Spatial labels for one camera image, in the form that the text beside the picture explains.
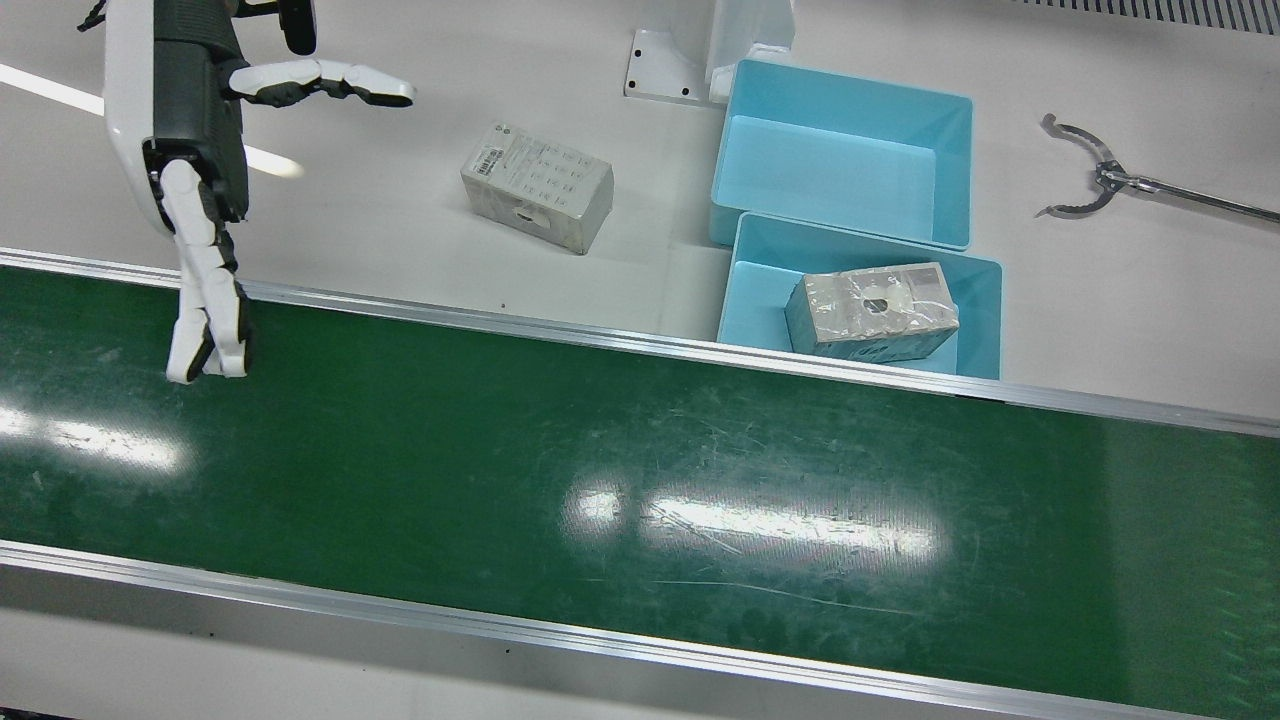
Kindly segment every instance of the blue tray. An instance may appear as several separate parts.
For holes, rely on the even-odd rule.
[[[960,331],[923,360],[887,364],[1000,379],[1000,263],[755,213],[741,214],[736,234],[719,342],[791,351],[783,310],[805,273],[938,263],[960,311]]]
[[[710,237],[744,211],[940,247],[969,246],[973,102],[742,60],[712,186]]]

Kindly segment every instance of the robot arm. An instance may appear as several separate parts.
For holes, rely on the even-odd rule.
[[[81,26],[108,18],[109,136],[143,215],[178,250],[178,320],[165,372],[173,382],[248,372],[248,299],[236,281],[227,232],[248,211],[239,101],[283,106],[320,90],[374,105],[413,101],[411,85],[365,65],[250,65],[232,18],[271,13],[280,15],[291,49],[314,50],[311,0],[99,0]]]

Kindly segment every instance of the white box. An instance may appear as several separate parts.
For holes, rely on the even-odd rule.
[[[796,352],[863,363],[927,357],[960,328],[937,263],[804,275],[786,316]]]
[[[462,167],[471,210],[586,255],[613,208],[613,168],[506,123]]]

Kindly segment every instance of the robot finger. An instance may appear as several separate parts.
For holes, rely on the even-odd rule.
[[[169,364],[165,368],[165,377],[170,382],[188,384],[198,378],[210,363],[216,364],[216,359],[212,357],[214,338],[209,333],[209,316],[205,315],[204,304],[200,286],[187,261],[182,260],[178,320],[173,324]]]
[[[182,313],[189,314],[198,309],[204,316],[202,337],[207,336],[218,352],[220,374],[243,377],[247,370],[247,297],[236,282],[237,263],[232,238],[210,219],[207,201],[211,195],[191,163],[174,160],[165,165],[160,173],[160,205],[173,223],[174,242],[182,259],[183,286],[195,288],[180,299],[179,322]],[[188,318],[183,325],[184,341],[179,348],[183,354],[192,350],[189,333],[196,323],[197,320]],[[187,368],[187,374],[204,364],[204,360],[193,363]]]
[[[228,87],[237,96],[264,105],[293,105],[312,92],[330,97],[355,95],[370,105],[406,108],[413,104],[413,86],[369,65],[333,60],[291,60],[241,68]]]

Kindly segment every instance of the conveyor belt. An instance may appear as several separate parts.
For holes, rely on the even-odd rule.
[[[1280,714],[1280,441],[0,268],[0,539]]]

